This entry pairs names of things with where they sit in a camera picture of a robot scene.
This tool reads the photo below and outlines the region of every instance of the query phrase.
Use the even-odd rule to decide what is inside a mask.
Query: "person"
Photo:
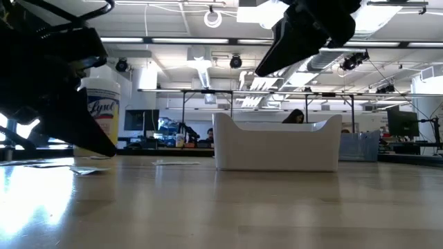
[[[206,140],[214,142],[214,129],[213,128],[209,128],[207,133],[208,133],[208,138]]]
[[[305,120],[305,115],[299,109],[295,109],[289,116],[283,120],[283,124],[302,124]]]

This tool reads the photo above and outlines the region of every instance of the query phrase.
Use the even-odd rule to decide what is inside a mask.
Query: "table surface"
[[[152,165],[161,159],[201,164]],[[442,247],[441,169],[218,172],[213,158],[147,156],[57,162],[111,169],[0,167],[0,248]]]

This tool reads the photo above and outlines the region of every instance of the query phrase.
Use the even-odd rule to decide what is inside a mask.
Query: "dark hair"
[[[298,124],[296,118],[298,116],[302,116],[302,122],[305,120],[305,115],[303,114],[302,111],[300,111],[299,109],[295,109],[291,112],[291,114],[289,114],[289,116],[283,120],[283,124]]]

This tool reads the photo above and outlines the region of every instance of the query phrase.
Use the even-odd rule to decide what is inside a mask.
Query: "black monitor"
[[[157,131],[159,110],[126,110],[125,131]]]
[[[420,136],[415,112],[388,110],[388,127],[392,136]]]

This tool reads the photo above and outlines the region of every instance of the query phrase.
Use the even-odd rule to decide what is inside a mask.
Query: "dome camera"
[[[116,70],[118,72],[124,73],[129,70],[129,65],[127,63],[127,58],[120,58],[116,64]]]
[[[234,69],[242,67],[242,59],[240,59],[240,55],[233,55],[233,58],[230,60],[229,66]]]

